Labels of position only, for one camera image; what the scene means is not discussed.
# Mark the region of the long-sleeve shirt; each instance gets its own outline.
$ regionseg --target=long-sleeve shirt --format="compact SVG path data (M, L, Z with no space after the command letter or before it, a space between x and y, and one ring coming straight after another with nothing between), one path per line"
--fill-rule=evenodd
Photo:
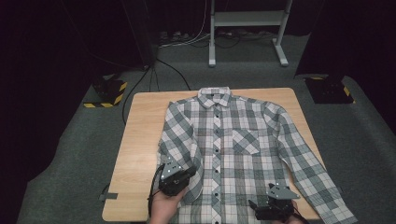
M357 221L280 105L200 89L170 103L159 147L158 164L171 157L197 168L172 223L265 223L248 200L263 205L269 183L288 186L287 166L325 223Z

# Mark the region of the chest pocket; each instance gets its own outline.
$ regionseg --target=chest pocket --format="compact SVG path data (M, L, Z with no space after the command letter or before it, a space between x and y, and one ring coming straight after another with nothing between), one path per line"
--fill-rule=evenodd
M259 132L247 129L234 129L233 150L245 155L259 153Z

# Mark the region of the gray carpet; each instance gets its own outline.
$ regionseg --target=gray carpet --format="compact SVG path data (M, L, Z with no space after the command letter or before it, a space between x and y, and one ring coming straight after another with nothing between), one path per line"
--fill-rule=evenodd
M180 71L195 91L209 86L294 89L328 172L344 191L347 206L361 223L396 223L396 137L349 77L343 82L356 104L314 104L303 78L293 78L306 40L307 36L285 36L282 46L290 62L288 67L279 66L268 39L217 48L215 68L207 66L207 47L164 48L158 58ZM233 41L218 39L217 43L230 46ZM161 91L187 90L171 68L162 63L156 63L155 68ZM120 79L128 82L126 92L142 75L141 71L122 74ZM149 91L149 82L150 72L133 94ZM150 90L157 90L154 75ZM89 90L84 100L93 98L95 94ZM18 223L106 223L102 220L104 204L98 196L111 179L120 147L124 130L121 109L121 105L79 107L60 139L52 164L29 182Z

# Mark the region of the wooden tabletop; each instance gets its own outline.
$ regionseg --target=wooden tabletop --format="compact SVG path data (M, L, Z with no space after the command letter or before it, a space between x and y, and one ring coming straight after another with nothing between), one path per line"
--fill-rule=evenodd
M117 194L117 199L106 199L102 214L105 221L147 220L147 197L156 169L156 152L163 131L166 109L169 102L195 96L197 92L142 92L134 96L108 189L109 193ZM232 90L232 94L270 101L283 106L305 142L323 164L318 147L292 89ZM290 189L299 193L291 181ZM318 214L304 198L296 202L303 217L319 219Z

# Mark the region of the table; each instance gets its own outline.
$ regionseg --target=table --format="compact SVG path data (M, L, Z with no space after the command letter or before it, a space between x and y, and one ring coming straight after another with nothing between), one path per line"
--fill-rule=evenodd
M197 95L197 92L143 92L134 96L102 214L105 221L147 220L147 197L156 170L156 153L163 131L166 109L170 101L186 99ZM292 89L232 90L232 93L282 105L290 114L305 142L323 164ZM299 192L291 181L290 189ZM300 213L305 218L319 219L318 214L304 198L299 199L297 203Z
M288 66L285 53L280 46L288 22L292 0L288 0L284 10L278 11L236 11L216 12L215 0L212 0L210 11L210 42L209 42L209 67L216 66L215 27L218 26L279 26L277 38L273 44L279 58L280 65Z

